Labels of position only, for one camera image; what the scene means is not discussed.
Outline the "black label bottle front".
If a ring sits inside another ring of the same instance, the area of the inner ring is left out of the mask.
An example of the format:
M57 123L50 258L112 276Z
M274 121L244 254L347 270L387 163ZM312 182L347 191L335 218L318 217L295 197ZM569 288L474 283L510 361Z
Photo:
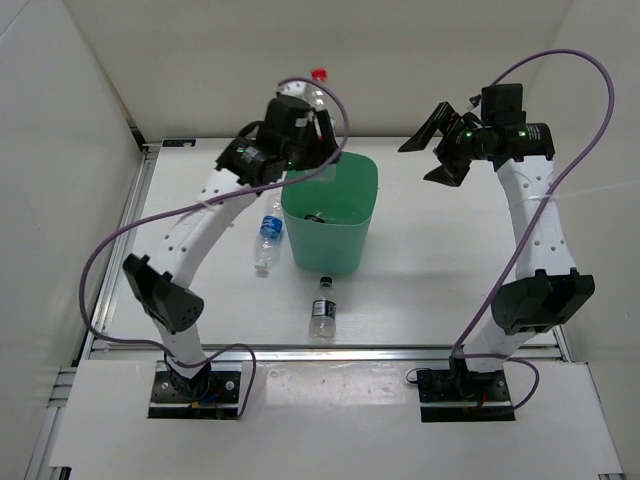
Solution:
M333 296L333 279L323 276L313 296L309 322L311 338L332 340L336 331L337 305Z

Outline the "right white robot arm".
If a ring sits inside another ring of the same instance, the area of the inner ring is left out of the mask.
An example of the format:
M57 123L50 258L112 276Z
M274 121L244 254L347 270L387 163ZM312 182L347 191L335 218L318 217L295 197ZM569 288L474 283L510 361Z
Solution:
M527 341L566 323L594 294L591 275L579 272L552 198L555 154L551 131L528 123L510 107L496 115L461 115L439 103L400 152L421 151L436 134L439 166L425 180L458 187L474 161L492 164L507 199L516 249L496 286L454 344L449 387L470 400L485 376Z

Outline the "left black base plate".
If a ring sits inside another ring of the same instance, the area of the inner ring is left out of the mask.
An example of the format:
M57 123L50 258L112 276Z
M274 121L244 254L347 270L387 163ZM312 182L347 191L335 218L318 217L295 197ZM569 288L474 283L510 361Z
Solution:
M170 372L158 365L150 390L147 417L172 420L237 420L242 366L212 366L204 389L195 398L181 395L171 384Z

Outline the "red label plastic bottle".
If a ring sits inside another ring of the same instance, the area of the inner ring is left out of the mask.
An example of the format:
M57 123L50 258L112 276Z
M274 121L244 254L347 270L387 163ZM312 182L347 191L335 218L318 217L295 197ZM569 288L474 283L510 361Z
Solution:
M326 84L328 82L327 70L325 68L313 69L311 79L317 83ZM306 85L304 99L316 112L328 110L328 101L324 91L312 84Z

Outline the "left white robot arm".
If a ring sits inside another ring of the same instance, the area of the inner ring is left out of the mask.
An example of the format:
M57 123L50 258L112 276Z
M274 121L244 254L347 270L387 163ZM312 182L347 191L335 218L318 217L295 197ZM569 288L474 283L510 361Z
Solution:
M175 388L188 400L206 395L210 362L196 322L204 301L190 289L206 255L233 221L287 170L314 170L335 156L336 136L325 110L279 107L246 126L214 162L193 210L180 215L161 241L123 270L132 293L152 319Z

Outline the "white zip tie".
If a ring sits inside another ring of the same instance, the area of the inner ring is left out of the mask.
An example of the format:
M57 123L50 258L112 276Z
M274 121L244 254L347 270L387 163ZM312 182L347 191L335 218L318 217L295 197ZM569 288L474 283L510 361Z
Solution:
M532 196L526 196L523 202L524 201L542 201L543 199L557 200L560 198L569 198L569 197L593 194L593 193L603 192L607 190L617 190L617 189L622 189L628 186L635 186L639 184L640 184L639 180L631 180L631 181L624 181L624 182L619 182L614 184L602 185L598 187L592 187L589 189L564 192L564 193L561 192L561 193L551 193L551 194L545 193L541 195L532 195Z

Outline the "green plastic bin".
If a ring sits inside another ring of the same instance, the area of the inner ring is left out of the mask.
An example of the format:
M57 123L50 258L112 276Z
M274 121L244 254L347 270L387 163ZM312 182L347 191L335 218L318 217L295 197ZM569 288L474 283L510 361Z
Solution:
M364 155L345 152L318 175L286 186L281 204L297 266L327 275L349 275L360 264L378 193L378 168ZM317 214L326 224L305 221Z

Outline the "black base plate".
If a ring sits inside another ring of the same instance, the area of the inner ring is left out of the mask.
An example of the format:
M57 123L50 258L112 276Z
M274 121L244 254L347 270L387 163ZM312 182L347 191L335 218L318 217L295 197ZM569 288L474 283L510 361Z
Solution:
M170 372L158 365L150 390L147 417L172 420L237 420L242 366L212 366L204 389L195 398L181 395L171 384Z
M503 370L457 376L452 370L415 368L405 379L418 389L422 423L515 420Z

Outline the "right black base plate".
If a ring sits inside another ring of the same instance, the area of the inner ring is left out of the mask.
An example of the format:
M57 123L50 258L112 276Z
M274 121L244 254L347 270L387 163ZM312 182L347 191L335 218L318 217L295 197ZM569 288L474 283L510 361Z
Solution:
M452 370L415 368L405 379L418 389L422 423L515 420L503 370L457 376Z

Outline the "black label bottle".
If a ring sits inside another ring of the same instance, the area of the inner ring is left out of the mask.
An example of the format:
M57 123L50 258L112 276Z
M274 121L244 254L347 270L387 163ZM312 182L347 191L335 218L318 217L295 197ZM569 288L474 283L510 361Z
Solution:
M315 223L326 224L326 220L323 219L320 215L317 215L317 214L306 214L304 216L304 220L305 221L315 222Z
M311 338L332 340L336 331L337 305L333 296L333 279L323 276L313 296L309 322Z

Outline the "blue label plastic bottle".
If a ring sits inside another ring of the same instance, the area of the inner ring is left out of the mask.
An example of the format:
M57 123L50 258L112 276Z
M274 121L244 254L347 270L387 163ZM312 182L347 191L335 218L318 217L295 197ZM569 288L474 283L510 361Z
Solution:
M280 258L284 227L281 195L275 193L268 197L255 244L254 268L262 277L269 275Z

